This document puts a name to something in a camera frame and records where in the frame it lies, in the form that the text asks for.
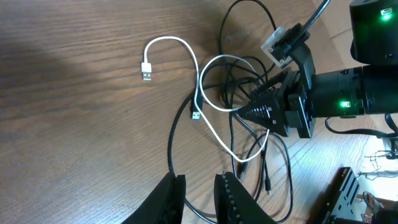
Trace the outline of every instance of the black cable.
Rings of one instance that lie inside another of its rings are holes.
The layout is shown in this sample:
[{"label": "black cable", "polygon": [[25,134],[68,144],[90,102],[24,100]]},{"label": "black cable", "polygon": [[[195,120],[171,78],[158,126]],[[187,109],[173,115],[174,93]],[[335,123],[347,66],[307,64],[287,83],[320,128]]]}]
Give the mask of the black cable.
[{"label": "black cable", "polygon": [[269,133],[269,134],[279,140],[279,142],[283,145],[284,151],[286,153],[287,175],[288,175],[288,178],[289,178],[289,185],[290,185],[290,206],[289,206],[289,211],[287,212],[286,216],[283,219],[281,219],[279,221],[276,221],[277,223],[283,223],[284,221],[286,221],[290,217],[290,214],[292,213],[292,210],[293,210],[292,166],[290,164],[290,156],[289,156],[289,152],[287,150],[287,146],[286,146],[286,143],[284,142],[284,140],[277,134],[274,134],[274,133]]},{"label": "black cable", "polygon": [[352,129],[352,130],[347,130],[347,131],[337,131],[329,126],[329,119],[330,118],[327,118],[325,120],[325,126],[326,126],[327,130],[329,130],[335,134],[366,134],[366,135],[377,136],[378,138],[388,138],[388,139],[398,137],[398,128],[397,128],[396,124],[394,123],[394,121],[392,120],[390,114],[384,115],[384,119],[386,120],[387,124],[394,131],[394,133],[388,133],[388,134],[384,133],[382,131],[366,129],[366,128]]},{"label": "black cable", "polygon": [[261,189],[262,189],[262,185],[263,185],[263,181],[264,181],[264,166],[266,164],[266,152],[267,152],[267,147],[268,147],[268,140],[266,141],[265,144],[266,145],[264,146],[264,150],[261,152],[261,162],[260,162],[261,169],[260,169],[260,179],[259,179],[260,180],[260,184],[259,184],[259,188],[257,190],[257,194],[254,197],[254,200],[256,202],[259,200]]},{"label": "black cable", "polygon": [[[224,29],[225,21],[226,21],[226,19],[228,18],[229,13],[231,12],[232,8],[233,8],[237,3],[241,2],[241,1],[253,1],[253,2],[258,3],[258,5],[260,5],[260,6],[263,8],[263,10],[265,10],[265,12],[267,13],[267,15],[268,15],[268,17],[269,17],[269,19],[270,19],[270,21],[271,21],[272,27],[274,28],[274,30],[276,30],[276,25],[275,25],[274,18],[272,17],[271,12],[268,10],[268,8],[267,8],[262,2],[260,2],[260,1],[258,1],[258,0],[237,0],[237,1],[235,1],[234,3],[232,3],[232,5],[229,7],[229,9],[227,10],[227,12],[226,12],[226,14],[225,14],[225,16],[224,16],[224,18],[223,18],[223,21],[222,21],[222,23],[221,23],[220,32],[219,32],[219,35],[218,35],[218,47],[219,47],[219,50],[220,50],[220,55],[223,55],[223,54],[224,54],[224,52],[223,52],[223,38],[222,38],[222,36],[223,36],[223,29]],[[268,73],[275,67],[275,64],[272,64],[271,68],[267,71],[266,68],[265,68],[265,66],[264,66],[264,64],[263,64],[258,58],[253,57],[253,56],[246,56],[246,58],[254,59],[254,60],[256,60],[257,62],[260,63],[261,67],[262,67],[263,70],[264,70],[263,76],[266,78],[266,82],[268,83]],[[228,86],[229,79],[230,79],[230,78],[234,79],[234,77],[233,77],[233,75],[232,75],[232,73],[231,73],[231,69],[232,69],[232,68],[231,68],[231,67],[228,68],[227,65],[225,65],[225,67],[226,67],[226,70],[227,70],[227,76],[226,76],[226,80],[225,80],[224,95],[222,95],[222,98],[223,98],[223,101],[224,101],[225,105],[228,107],[228,106],[229,106],[229,102],[228,102],[228,91],[227,91],[227,86]],[[241,88],[241,86],[238,86],[238,88],[249,98],[249,95],[246,94],[246,92],[243,90],[243,88]],[[231,150],[233,150],[233,142],[234,142],[234,140],[233,140],[233,127],[232,127],[233,125],[232,125],[231,116],[232,116],[232,115],[230,115],[230,118],[229,118],[229,126],[230,126],[230,131],[231,131]],[[233,157],[232,157],[232,164],[233,164],[233,167],[235,168],[235,161],[234,161],[234,158],[233,158]]]},{"label": "black cable", "polygon": [[312,26],[312,24],[316,21],[321,16],[321,13],[326,9],[328,4],[330,3],[330,0],[323,0],[322,3],[319,5],[317,10],[312,14],[312,16],[308,19],[308,21],[303,25],[301,28],[300,32],[296,36],[296,38],[290,43],[291,45],[294,45],[300,38],[301,36],[308,31],[308,29]]},{"label": "black cable", "polygon": [[256,2],[258,5],[260,5],[263,10],[265,10],[265,12],[267,13],[269,20],[271,21],[272,27],[274,28],[274,30],[276,30],[276,25],[275,25],[275,21],[274,18],[272,17],[271,13],[269,12],[268,8],[260,1],[258,0],[237,0],[234,3],[232,3],[232,5],[229,7],[229,9],[226,11],[226,14],[224,16],[224,19],[221,23],[221,27],[220,27],[220,33],[218,34],[218,47],[220,48],[220,55],[224,54],[223,51],[223,41],[222,41],[222,36],[223,36],[223,29],[224,29],[224,25],[225,25],[225,21],[226,18],[228,17],[229,13],[231,12],[232,8],[239,2],[243,2],[243,1],[253,1]]},{"label": "black cable", "polygon": [[[221,25],[221,29],[220,29],[220,35],[219,35],[220,54],[223,54],[223,53],[222,53],[223,50],[222,50],[222,38],[221,38],[221,35],[222,35],[222,31],[223,31],[223,27],[224,27],[226,18],[228,17],[229,12],[232,10],[232,8],[234,7],[234,5],[236,5],[238,2],[241,2],[241,1],[254,1],[254,2],[258,3],[258,4],[266,11],[267,15],[269,16],[269,19],[271,20],[271,24],[272,24],[274,30],[276,30],[276,25],[275,25],[275,22],[274,22],[274,20],[273,20],[273,18],[272,18],[272,16],[271,16],[271,13],[270,13],[269,10],[265,7],[265,5],[263,5],[262,2],[260,2],[260,1],[258,1],[258,0],[238,0],[238,1],[234,2],[234,3],[230,6],[230,8],[228,9],[228,11],[227,11],[227,13],[226,13],[226,15],[225,15],[225,17],[224,17],[224,19],[223,19],[223,21],[222,21],[222,25]],[[252,57],[252,56],[248,56],[247,58],[251,58],[251,59],[253,59],[253,60],[258,61],[258,62],[260,63],[260,65],[261,65],[261,67],[262,67],[263,70],[264,70],[264,74],[261,75],[261,76],[259,76],[257,73],[255,73],[255,72],[253,72],[253,71],[251,71],[251,70],[245,69],[244,67],[240,67],[239,65],[236,65],[235,63],[224,63],[224,64],[222,64],[222,65],[225,66],[226,68],[232,69],[233,67],[236,67],[236,68],[239,68],[239,69],[241,69],[241,70],[245,70],[245,71],[247,71],[247,72],[249,72],[249,73],[252,73],[253,75],[257,76],[257,78],[245,77],[245,78],[241,78],[241,79],[238,79],[238,80],[235,81],[235,78],[232,76],[232,73],[231,73],[230,71],[228,71],[227,77],[226,77],[226,82],[224,83],[224,95],[221,95],[222,98],[223,98],[223,101],[224,101],[226,107],[232,107],[232,104],[233,104],[233,95],[234,95],[234,91],[235,91],[236,87],[238,87],[247,97],[249,97],[249,95],[244,91],[244,89],[242,88],[241,85],[243,85],[243,84],[248,84],[248,83],[255,83],[255,81],[258,82],[258,80],[261,80],[261,81],[262,81],[262,84],[265,84],[265,82],[264,82],[264,80],[263,80],[262,78],[265,77],[265,78],[266,78],[266,82],[267,82],[267,81],[268,81],[268,73],[275,67],[275,64],[273,64],[273,65],[271,66],[271,68],[267,71],[266,68],[265,68],[265,66],[264,66],[264,64],[263,64],[258,58],[255,58],[255,57]],[[207,72],[209,72],[212,68],[215,68],[215,67],[217,67],[217,66],[220,66],[220,64],[216,64],[216,65],[213,65],[213,66],[209,67],[209,68],[207,69],[207,71],[205,72],[205,74],[204,74],[204,76],[203,76],[203,79],[205,78],[205,75],[207,74]],[[232,84],[232,86],[234,86],[234,87],[233,87],[233,92],[232,92],[232,94],[231,94],[231,101],[230,101],[231,104],[229,104],[229,102],[228,102],[228,88],[229,88],[229,86],[231,86],[231,85],[229,84],[229,79],[230,79],[230,78],[233,79],[233,84]],[[213,88],[213,87],[218,87],[218,86],[223,86],[223,84],[204,86],[203,89],[206,90],[206,89]],[[176,114],[176,117],[175,117],[175,119],[174,119],[174,121],[173,121],[172,129],[170,130],[169,143],[168,143],[168,148],[167,148],[167,159],[168,159],[169,170],[170,170],[171,172],[173,172],[173,173],[174,173],[174,168],[173,168],[173,163],[172,163],[172,142],[173,142],[173,138],[174,138],[175,129],[176,129],[177,123],[178,123],[178,121],[179,121],[179,119],[180,119],[180,117],[181,117],[182,111],[183,111],[183,110],[185,109],[185,107],[188,105],[189,101],[193,99],[193,94],[194,94],[194,93],[192,93],[192,94],[191,94],[187,99],[185,99],[184,102],[182,103],[182,105],[181,105],[180,109],[178,110],[178,112],[177,112],[177,114]],[[234,137],[233,137],[232,117],[235,117],[235,118],[239,121],[239,123],[242,124],[242,125],[253,135],[253,137],[256,138],[256,142],[255,142],[255,144],[253,144],[253,147],[254,147],[256,144],[261,145],[261,144],[259,143],[259,140],[260,140],[261,138],[257,138],[256,133],[255,133],[243,120],[238,119],[238,116],[237,116],[236,114],[230,113],[230,115],[229,115],[229,123],[230,123],[230,130],[231,130],[231,150],[232,150],[232,151],[233,151],[233,143],[234,143],[234,142],[233,142],[233,141],[234,141],[234,140],[233,140]],[[232,158],[232,162],[233,162],[233,167],[234,167],[234,173],[236,173],[236,169],[235,169],[234,159],[233,159],[233,158]],[[205,217],[205,216],[202,214],[202,212],[199,212],[195,207],[193,207],[193,205],[191,205],[191,203],[190,203],[187,199],[185,199],[185,203],[187,204],[188,208],[190,208],[196,215],[198,215],[198,216],[199,216],[200,218],[202,218],[204,221],[206,221],[206,222],[208,222],[208,223],[216,223],[216,222],[214,222],[213,220],[210,220],[210,219],[208,219],[207,217]]]},{"label": "black cable", "polygon": [[[240,83],[240,85],[244,85],[244,84],[248,84],[251,83],[250,81],[246,81],[247,78],[240,78],[238,80],[236,80],[236,83]],[[209,88],[214,88],[214,87],[221,87],[224,84],[214,84],[214,85],[206,85],[203,87],[204,90],[207,90]],[[173,124],[172,124],[172,128],[170,130],[170,135],[169,135],[169,142],[167,145],[167,162],[169,165],[169,171],[171,173],[174,173],[174,167],[173,167],[173,159],[172,159],[172,145],[173,145],[173,139],[174,139],[174,133],[175,130],[177,128],[177,124],[178,121],[181,117],[181,114],[183,112],[183,110],[187,107],[187,105],[189,104],[189,102],[191,100],[193,100],[193,96],[194,96],[195,92],[191,93],[181,104],[181,107],[178,109],[177,114],[175,115]],[[201,219],[203,219],[204,221],[208,222],[208,223],[214,223],[216,224],[216,222],[214,222],[213,220],[210,220],[209,218],[205,217],[204,215],[202,215],[202,212],[198,211],[187,199],[185,199],[185,203],[187,204],[188,208],[190,208],[192,210],[193,213],[195,213],[196,215],[198,215]]]}]

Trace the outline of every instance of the cable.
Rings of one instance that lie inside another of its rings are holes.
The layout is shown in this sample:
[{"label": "cable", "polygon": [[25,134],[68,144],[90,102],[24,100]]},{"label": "cable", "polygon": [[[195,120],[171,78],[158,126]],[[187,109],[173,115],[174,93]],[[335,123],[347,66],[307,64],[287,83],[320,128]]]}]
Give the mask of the cable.
[{"label": "cable", "polygon": [[382,131],[366,129],[366,128],[352,129],[352,130],[347,130],[347,131],[336,131],[329,126],[329,119],[330,118],[327,118],[325,120],[325,126],[326,126],[327,130],[329,130],[335,134],[366,134],[366,135],[377,136],[379,138],[388,138],[388,139],[398,138],[398,128],[395,125],[394,121],[392,120],[390,114],[384,115],[384,119],[386,120],[386,123],[394,131],[394,133],[389,133],[389,134],[384,133]]},{"label": "cable", "polygon": [[[216,57],[214,57],[213,59],[211,59],[211,60],[205,65],[204,69],[202,70],[202,72],[201,72],[201,74],[200,74],[200,77],[199,77],[199,79],[198,79],[198,80],[200,80],[200,81],[198,81],[198,82],[199,82],[199,89],[200,89],[200,91],[201,91],[202,96],[204,97],[204,99],[205,99],[212,107],[214,107],[215,109],[220,110],[220,111],[224,111],[224,112],[236,111],[236,110],[238,110],[239,108],[228,109],[228,110],[227,110],[227,109],[222,109],[222,108],[219,108],[219,107],[215,106],[215,105],[206,97],[205,91],[203,90],[203,85],[202,85],[203,74],[206,72],[206,69],[211,65],[211,63],[213,63],[215,60],[217,60],[217,59],[219,59],[219,58],[221,58],[221,57],[229,57],[229,58],[235,58],[235,59],[242,60],[243,62],[247,63],[247,64],[253,69],[253,71],[255,71],[255,69],[253,68],[253,66],[252,66],[248,61],[246,61],[245,59],[241,59],[241,58],[236,57],[236,56],[233,56],[233,55],[219,55],[219,56],[216,56]],[[196,91],[195,91],[195,96],[194,96],[195,106],[197,106],[197,104],[196,104],[197,95],[198,95],[198,91],[196,90]],[[224,149],[225,149],[228,153],[230,153],[231,156],[233,156],[238,162],[248,162],[248,161],[254,159],[256,156],[258,156],[258,155],[260,154],[260,152],[263,150],[263,147],[262,147],[262,148],[260,148],[260,150],[258,150],[258,151],[255,153],[255,155],[251,156],[250,158],[248,158],[248,159],[240,159],[240,158],[239,158],[238,156],[236,156],[235,153],[233,153],[233,152],[228,148],[228,146],[220,139],[220,137],[217,135],[216,131],[214,130],[214,128],[212,127],[212,125],[210,124],[210,122],[207,120],[207,118],[206,118],[206,116],[203,114],[203,112],[202,112],[201,110],[198,110],[198,111],[199,111],[200,114],[203,116],[203,119],[204,119],[205,122],[207,123],[207,125],[208,125],[208,127],[210,128],[211,132],[212,132],[212,133],[214,134],[214,136],[217,138],[218,142],[219,142],[219,143],[224,147]]]},{"label": "cable", "polygon": [[149,49],[149,47],[150,47],[153,43],[155,43],[155,42],[157,42],[157,41],[159,41],[159,40],[166,40],[166,39],[177,40],[177,41],[181,42],[183,45],[185,45],[186,48],[189,50],[189,52],[190,52],[190,54],[191,54],[191,56],[192,56],[192,60],[193,60],[193,62],[194,62],[194,64],[195,64],[196,72],[197,72],[197,86],[196,86],[196,88],[195,88],[195,96],[194,96],[194,98],[193,98],[194,105],[195,105],[195,107],[197,108],[197,110],[198,110],[198,112],[200,113],[200,115],[201,115],[201,116],[203,117],[203,119],[205,120],[205,122],[206,122],[206,124],[208,125],[208,127],[210,128],[211,132],[214,134],[215,138],[216,138],[216,139],[218,140],[218,142],[224,147],[225,151],[227,151],[229,154],[231,154],[231,156],[233,156],[238,162],[248,162],[248,161],[254,159],[256,156],[258,156],[258,155],[260,154],[262,148],[260,148],[260,150],[258,150],[258,152],[255,153],[255,155],[253,155],[252,157],[250,157],[250,158],[248,158],[248,159],[240,159],[237,155],[235,155],[235,153],[233,153],[233,152],[228,148],[228,146],[221,140],[221,138],[217,135],[216,131],[214,130],[214,128],[212,127],[212,125],[210,124],[210,122],[207,120],[206,116],[203,114],[202,110],[199,108],[198,103],[197,103],[197,98],[198,98],[198,86],[199,86],[200,91],[201,91],[201,93],[202,93],[204,99],[205,99],[207,102],[209,102],[209,104],[210,104],[212,107],[214,107],[214,108],[216,108],[216,109],[218,109],[218,110],[220,110],[220,111],[225,111],[225,112],[230,112],[230,111],[238,110],[239,108],[230,109],[230,110],[222,109],[222,108],[219,108],[219,107],[215,106],[213,103],[211,103],[211,101],[206,97],[205,92],[203,91],[203,85],[202,85],[202,83],[201,83],[202,78],[203,78],[203,74],[205,73],[206,69],[210,66],[211,63],[213,63],[215,60],[217,60],[217,59],[219,59],[219,58],[221,58],[221,57],[229,57],[229,58],[235,58],[235,59],[242,60],[243,62],[245,62],[246,64],[248,64],[248,65],[252,68],[252,70],[255,72],[254,67],[253,67],[248,61],[246,61],[245,59],[239,58],[239,57],[237,57],[237,56],[233,56],[233,55],[219,55],[219,56],[216,56],[215,58],[213,58],[212,60],[210,60],[210,61],[206,64],[206,66],[204,67],[204,69],[202,70],[202,72],[201,72],[201,74],[200,74],[200,76],[199,76],[199,66],[198,66],[197,58],[196,58],[196,56],[195,56],[195,53],[193,53],[192,48],[189,46],[189,44],[188,44],[186,41],[184,41],[183,39],[181,39],[181,38],[179,38],[179,37],[174,37],[174,36],[158,37],[158,38],[155,38],[155,39],[151,40],[151,41],[146,45],[146,47],[145,47],[145,50],[144,50],[144,62],[143,62],[145,65],[142,65],[142,67],[149,67],[149,70],[151,70],[151,68],[150,68],[150,63],[148,62],[148,58],[147,58],[148,49]]},{"label": "cable", "polygon": [[[250,82],[245,81],[245,82],[241,83],[241,85],[248,84],[248,83],[250,83]],[[215,85],[207,85],[207,86],[204,86],[203,89],[206,90],[206,89],[209,89],[209,88],[221,87],[223,85],[224,85],[223,83],[222,84],[215,84]],[[174,117],[172,128],[170,130],[169,142],[168,142],[168,145],[167,145],[167,163],[169,165],[169,171],[172,172],[172,173],[174,173],[173,158],[172,158],[172,146],[173,146],[174,133],[175,133],[175,130],[177,128],[177,124],[178,124],[178,121],[179,121],[179,119],[181,117],[182,112],[187,107],[189,102],[191,100],[193,100],[193,97],[194,97],[194,93],[189,95],[183,101],[183,103],[181,104],[180,108],[177,111],[177,114]],[[209,218],[203,216],[201,214],[201,212],[199,212],[187,199],[185,199],[185,203],[187,204],[188,208],[190,208],[192,210],[192,212],[195,213],[196,215],[198,215],[201,219],[203,219],[204,221],[206,221],[208,223],[216,224],[216,222],[214,222],[213,220],[210,220]]]},{"label": "cable", "polygon": [[[257,60],[257,61],[261,64],[261,66],[263,67],[264,72],[265,72],[265,73],[267,72],[267,70],[265,69],[264,64],[263,64],[258,58],[256,58],[256,57],[250,57],[250,56],[245,56],[245,57],[246,57],[246,58],[254,58],[255,60]],[[241,70],[244,70],[244,68],[239,67],[239,66],[236,65],[236,63],[237,63],[238,61],[239,61],[239,60],[235,60],[235,61],[234,61],[234,63],[230,66],[230,70],[232,70],[232,68],[234,68],[234,67],[240,68]],[[233,80],[235,80],[235,78],[232,76],[232,73],[231,73],[231,72],[228,72],[228,74],[231,75],[231,78],[232,78]],[[226,97],[226,98],[224,99],[226,108],[228,107],[228,83],[229,83],[229,75],[227,75],[227,77],[226,77],[225,86],[224,86],[224,95],[221,94],[221,96],[225,96],[225,97]],[[258,80],[262,80],[262,77],[260,77],[258,74],[255,73],[255,76],[257,76],[257,79],[258,79]],[[234,85],[234,86],[232,87],[232,89],[231,89],[231,98],[229,99],[229,102],[231,102],[231,104],[229,105],[230,108],[233,107],[233,101],[234,101],[233,98],[234,98],[234,94],[235,94],[235,90],[236,90],[236,87],[237,87],[237,86],[238,86],[239,89],[249,98],[249,95],[244,91],[244,89],[241,87],[241,85],[239,85],[239,83],[237,83],[237,84]],[[232,117],[237,118],[238,115],[237,115],[235,112],[229,112],[229,116],[228,116],[228,119],[229,119],[229,131],[230,131],[230,133],[231,133],[231,152],[234,152],[234,139],[235,139],[235,137],[234,137],[234,129],[233,129]],[[252,130],[244,121],[241,120],[240,123],[241,123],[242,125],[244,125],[245,127],[248,127],[248,128],[249,128],[249,129],[248,129],[249,131]],[[259,138],[257,137],[257,134],[256,134],[256,133],[254,133],[254,139],[255,139],[256,142],[259,143],[260,148],[261,148],[261,143],[259,142],[259,140],[258,140]],[[236,171],[235,159],[234,159],[233,156],[231,156],[231,162],[232,162],[232,169],[233,169],[233,174],[234,174],[234,176],[235,176],[237,179],[243,180],[243,176],[242,176],[242,175],[240,175],[241,178],[238,177],[238,173],[237,173],[237,171]]]},{"label": "cable", "polygon": [[260,180],[260,184],[259,184],[259,188],[258,188],[257,194],[254,197],[254,201],[256,201],[256,202],[259,200],[261,189],[262,189],[262,185],[263,185],[263,181],[264,181],[264,165],[266,164],[267,147],[268,147],[268,141],[266,142],[266,146],[264,147],[264,150],[261,152],[261,162],[260,162],[261,169],[260,169],[260,179],[259,179]]},{"label": "cable", "polygon": [[296,36],[296,38],[290,43],[291,45],[294,45],[300,38],[301,36],[308,31],[308,29],[312,26],[312,24],[321,16],[321,13],[326,9],[328,4],[330,3],[330,0],[323,0],[322,3],[319,5],[317,10],[312,14],[312,16],[308,19],[308,21],[303,25],[301,28],[300,32]]},{"label": "cable", "polygon": [[286,143],[284,142],[284,140],[277,134],[274,134],[274,133],[269,133],[269,134],[279,140],[279,142],[283,145],[284,151],[286,153],[287,175],[288,175],[288,178],[289,178],[289,185],[290,185],[290,206],[289,206],[289,211],[287,212],[286,216],[283,219],[281,219],[279,221],[276,221],[277,223],[283,223],[284,221],[286,221],[290,217],[290,214],[292,213],[292,210],[293,210],[292,166],[290,164],[290,156],[289,156],[289,152],[287,150],[287,146],[286,146]]},{"label": "cable", "polygon": [[[222,38],[222,35],[223,35],[223,29],[224,29],[224,25],[225,25],[225,21],[226,21],[226,19],[228,18],[228,16],[229,16],[229,13],[231,12],[231,10],[232,10],[232,8],[237,4],[237,3],[239,3],[239,2],[241,2],[241,1],[245,1],[245,0],[237,0],[237,1],[235,1],[229,8],[228,8],[228,10],[227,10],[227,12],[226,12],[226,14],[225,14],[225,16],[224,16],[224,18],[223,18],[223,21],[222,21],[222,23],[221,23],[221,27],[220,27],[220,31],[219,31],[219,35],[218,35],[218,47],[219,47],[219,53],[220,53],[220,55],[223,55],[224,54],[224,52],[223,52],[223,38]],[[271,24],[272,24],[272,27],[273,27],[273,29],[274,30],[276,30],[276,25],[275,25],[275,22],[274,22],[274,18],[272,17],[272,15],[271,15],[271,13],[270,13],[270,11],[268,10],[268,8],[266,8],[266,6],[262,3],[262,2],[260,2],[260,1],[258,1],[258,0],[247,0],[247,1],[253,1],[253,2],[256,2],[258,5],[260,5],[262,8],[263,8],[263,10],[265,10],[265,12],[267,13],[267,15],[268,15],[268,17],[269,17],[269,19],[270,19],[270,21],[271,21]],[[253,56],[245,56],[245,57],[243,57],[243,58],[251,58],[251,59],[254,59],[254,60],[256,60],[257,62],[259,62],[260,63],[260,65],[261,65],[261,67],[263,68],[263,70],[264,70],[264,74],[263,74],[263,76],[266,78],[266,83],[268,83],[268,73],[275,67],[275,64],[273,63],[272,64],[272,66],[271,66],[271,68],[267,71],[266,69],[265,69],[265,66],[264,66],[264,64],[258,59],[258,58],[256,58],[256,57],[253,57]],[[228,103],[228,94],[227,94],[227,90],[226,90],[226,87],[228,86],[228,82],[229,82],[229,78],[231,77],[233,80],[234,80],[234,77],[233,77],[233,75],[232,75],[232,73],[231,73],[231,67],[228,69],[228,66],[225,66],[226,67],[226,71],[227,71],[227,77],[226,77],[226,81],[225,81],[225,88],[224,88],[224,95],[221,95],[222,96],[222,99],[223,99],[223,101],[224,101],[224,103],[225,103],[225,105],[226,106],[228,106],[229,105],[229,103]],[[238,88],[247,96],[247,97],[249,97],[249,95],[243,90],[243,88],[241,88],[240,86],[238,86]],[[248,129],[249,131],[250,131],[250,127],[242,120],[242,119],[238,119],[238,121],[246,128],[246,129]],[[232,130],[232,120],[231,119],[229,119],[229,123],[230,123],[230,128],[231,128],[231,151],[233,151],[234,150],[234,146],[233,146],[233,130]],[[253,131],[250,131],[251,132],[251,134],[253,135],[253,137],[256,139],[257,138],[257,135],[256,135],[256,133]],[[235,167],[235,165],[234,165],[234,158],[232,158],[232,164],[233,164],[233,167]],[[247,168],[247,164],[243,164],[242,165],[243,166],[243,169],[242,169],[242,172],[241,172],[241,177],[242,177],[242,174],[244,175],[244,173],[246,172],[246,168]]]},{"label": "cable", "polygon": [[250,68],[252,69],[252,71],[256,72],[256,70],[254,69],[254,67],[253,67],[247,60],[245,60],[245,59],[243,59],[243,58],[240,58],[240,57],[237,57],[237,56],[233,56],[233,55],[219,55],[219,56],[215,56],[213,59],[211,59],[211,60],[205,65],[205,67],[203,68],[203,70],[201,71],[200,78],[199,78],[199,80],[200,80],[200,82],[199,82],[199,89],[200,89],[201,94],[202,94],[202,96],[204,97],[204,99],[209,103],[210,106],[212,106],[212,107],[213,107],[214,109],[216,109],[216,110],[223,111],[223,112],[231,112],[231,111],[236,111],[236,110],[240,109],[241,107],[239,107],[239,108],[234,108],[234,109],[223,109],[223,108],[219,108],[218,106],[214,105],[214,104],[207,98],[205,92],[203,91],[203,86],[202,86],[203,74],[204,74],[204,72],[206,71],[206,69],[207,69],[215,60],[217,60],[217,59],[219,59],[219,58],[223,58],[223,57],[224,57],[224,58],[225,58],[225,57],[227,57],[227,58],[235,58],[235,59],[241,60],[241,61],[243,61],[244,63],[246,63],[247,65],[249,65]]}]

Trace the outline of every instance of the wood grain surface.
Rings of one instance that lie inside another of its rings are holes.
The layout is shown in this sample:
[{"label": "wood grain surface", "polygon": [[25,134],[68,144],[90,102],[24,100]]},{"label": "wood grain surface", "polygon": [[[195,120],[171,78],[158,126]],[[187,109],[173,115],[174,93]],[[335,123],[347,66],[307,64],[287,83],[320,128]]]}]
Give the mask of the wood grain surface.
[{"label": "wood grain surface", "polygon": [[[193,90],[192,60],[178,42],[149,50],[152,81],[141,78],[148,41],[175,35],[190,43],[202,67],[217,54],[218,29],[233,1],[1,0],[0,8],[0,221],[1,223],[121,223],[168,171],[166,147],[178,107]],[[312,0],[266,0],[278,26],[304,23]],[[317,72],[343,68],[322,21],[308,45]],[[223,33],[226,53],[271,63],[259,46],[272,33],[254,2],[233,9]],[[225,74],[215,70],[208,82]],[[218,101],[218,92],[209,91]],[[228,115],[205,105],[220,137],[230,141]],[[237,152],[253,143],[234,123]],[[333,119],[337,129],[373,126],[367,117]],[[314,138],[285,139],[292,160],[294,210],[287,223],[306,223],[317,212],[337,168],[361,164],[366,136],[329,133],[318,120]],[[285,160],[270,146],[272,196],[260,206],[275,219],[289,207]],[[178,124],[173,159],[187,178],[187,198],[214,213],[213,179],[231,170],[230,157],[203,121],[187,109]],[[255,189],[258,161],[244,185]],[[203,223],[188,208],[184,223]]]}]

